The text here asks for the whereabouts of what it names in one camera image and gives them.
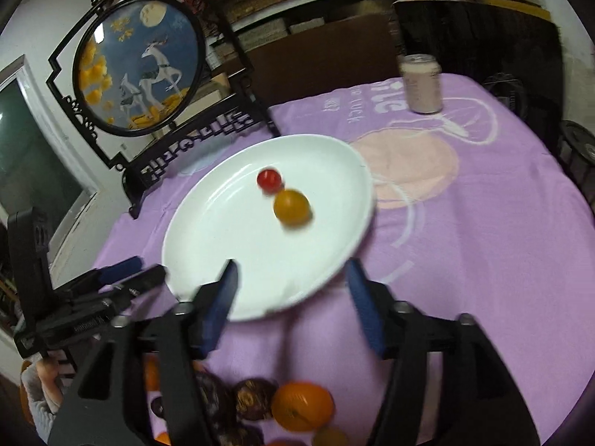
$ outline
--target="plate rim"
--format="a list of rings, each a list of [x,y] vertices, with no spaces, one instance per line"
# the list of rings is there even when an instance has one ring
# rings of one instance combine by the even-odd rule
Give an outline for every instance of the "plate rim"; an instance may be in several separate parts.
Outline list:
[[[347,260],[359,248],[362,240],[364,239],[364,236],[368,232],[368,229],[370,229],[370,225],[371,225],[372,218],[374,215],[374,210],[376,209],[376,206],[375,206],[376,205],[376,193],[374,191],[374,179],[372,177],[372,172],[371,172],[370,167],[368,166],[367,162],[365,161],[364,157],[357,150],[355,150],[352,146],[350,146],[349,142],[343,141],[342,139],[338,139],[333,136],[329,136],[329,135],[325,135],[325,134],[314,134],[314,133],[299,133],[299,134],[281,135],[279,137],[268,138],[268,139],[265,139],[264,141],[257,142],[256,144],[249,145],[248,147],[238,151],[237,153],[234,153],[231,156],[228,156],[228,158],[225,158],[223,161],[221,161],[212,170],[210,170],[203,177],[201,177],[200,180],[198,180],[194,184],[194,186],[192,186],[191,189],[188,190],[188,192],[186,193],[186,195],[184,196],[182,201],[176,207],[176,211],[172,215],[171,220],[167,225],[167,229],[165,231],[165,235],[163,238],[163,245],[161,246],[161,264],[163,266],[165,266],[165,263],[164,263],[165,262],[165,246],[168,241],[168,237],[170,235],[171,224],[174,222],[174,220],[175,220],[180,208],[182,208],[182,205],[184,204],[184,202],[188,199],[188,197],[191,195],[191,193],[200,184],[200,182],[202,180],[206,179],[206,177],[209,176],[209,174],[215,172],[215,170],[218,167],[224,165],[225,162],[229,161],[230,159],[235,158],[236,156],[241,155],[242,153],[247,152],[248,150],[251,150],[255,147],[259,147],[261,145],[267,144],[269,142],[275,142],[278,139],[286,140],[286,139],[291,139],[291,138],[296,138],[296,137],[313,137],[313,138],[325,139],[328,141],[334,141],[336,144],[342,145],[343,147],[346,147],[347,149],[349,149],[349,151],[351,151],[351,153],[354,156],[356,156],[361,167],[364,168],[365,170],[367,170],[367,173],[364,173],[364,176],[366,178],[365,184],[367,185],[369,199],[368,199],[367,209],[365,210],[365,217],[361,221],[363,224],[361,226],[361,229],[358,229],[358,232],[354,233],[352,241],[350,241],[349,245],[345,248],[345,250],[346,250],[345,254],[347,256],[343,257],[340,260],[341,264],[338,267],[332,267],[332,270],[329,271],[328,276],[325,277],[320,284],[318,284],[315,287],[310,288],[307,293],[299,295],[296,299],[289,300],[286,304],[284,304],[281,307],[276,307],[273,310],[263,310],[259,314],[250,314],[249,316],[236,318],[236,319],[232,319],[231,317],[228,317],[229,321],[244,322],[244,321],[264,319],[264,318],[269,317],[273,314],[277,314],[282,311],[285,311],[285,310],[287,310],[291,307],[294,307],[297,304],[307,300],[308,298],[310,298],[311,296],[313,296],[314,294],[316,294],[317,292],[322,290],[329,283],[329,281],[332,280],[343,269],[343,266],[345,265]],[[172,293],[172,295],[176,296],[175,292],[172,290],[172,286],[168,282],[168,275],[166,275],[165,284],[166,284],[167,288],[169,289],[169,291]]]

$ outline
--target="pink cloth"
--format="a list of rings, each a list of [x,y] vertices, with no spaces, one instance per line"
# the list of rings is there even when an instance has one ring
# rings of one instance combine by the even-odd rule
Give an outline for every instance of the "pink cloth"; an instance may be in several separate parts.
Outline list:
[[[444,111],[434,116],[407,110],[401,79],[335,90],[272,112],[283,134],[332,135],[367,159],[379,196],[358,253],[368,275],[427,314],[475,315],[544,442],[595,369],[593,216],[511,112],[467,78],[444,75],[442,85]],[[192,186],[223,159],[267,138],[264,129],[239,136],[194,174],[171,165],[138,220],[120,217],[95,265],[134,255],[159,263],[167,226]],[[191,152],[203,151],[199,145]],[[136,312],[155,316],[175,302],[164,289]],[[341,277],[288,311],[228,324],[208,359],[209,369],[230,385],[250,376],[322,384],[335,399],[334,424],[353,445],[370,433],[389,366],[368,350]],[[164,430],[152,420],[155,433]],[[292,436],[274,421],[261,426],[267,442]]]

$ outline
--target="dark purple fruit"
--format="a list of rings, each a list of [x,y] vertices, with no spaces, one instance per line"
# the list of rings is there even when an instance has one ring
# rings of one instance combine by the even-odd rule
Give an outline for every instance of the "dark purple fruit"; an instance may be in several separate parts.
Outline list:
[[[209,372],[196,372],[196,381],[205,411],[214,429],[220,430],[236,423],[233,397],[223,381]]]
[[[154,415],[163,419],[163,399],[161,396],[151,401],[151,411],[153,411]]]
[[[263,432],[253,426],[237,426],[219,434],[221,446],[263,446]]]
[[[265,379],[246,379],[233,388],[236,413],[242,419],[260,421],[273,417],[271,402],[277,386]]]

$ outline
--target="white wall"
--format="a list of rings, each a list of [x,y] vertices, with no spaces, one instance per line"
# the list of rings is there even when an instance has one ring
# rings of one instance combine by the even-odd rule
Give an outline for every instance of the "white wall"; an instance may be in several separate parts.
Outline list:
[[[595,59],[593,42],[567,0],[542,0],[560,29],[565,74],[564,118],[595,132]]]
[[[94,200],[64,242],[59,255],[60,263],[52,270],[54,285],[61,285],[89,270],[116,218],[129,206],[122,190],[121,174],[114,169],[108,169],[97,158],[66,118],[45,83],[51,72],[49,55],[89,8],[90,0],[29,0],[19,6],[0,35],[0,69],[25,54],[41,97],[48,105],[59,129],[85,162],[97,184],[98,192]],[[64,95],[73,95],[71,69],[78,38],[66,47],[59,60],[63,70],[56,82]],[[97,133],[100,134],[100,145],[108,155],[115,155],[124,144],[129,159],[150,141],[146,136],[117,138],[101,135],[100,130]],[[11,345],[11,340],[0,333],[0,373],[11,380],[18,380],[21,362],[14,345]]]

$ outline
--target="round painting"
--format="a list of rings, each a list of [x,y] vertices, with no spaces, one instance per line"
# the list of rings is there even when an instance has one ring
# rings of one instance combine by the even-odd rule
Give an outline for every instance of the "round painting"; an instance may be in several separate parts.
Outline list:
[[[153,132],[188,101],[204,61],[204,39],[176,1],[124,1],[86,35],[73,84],[103,130]]]

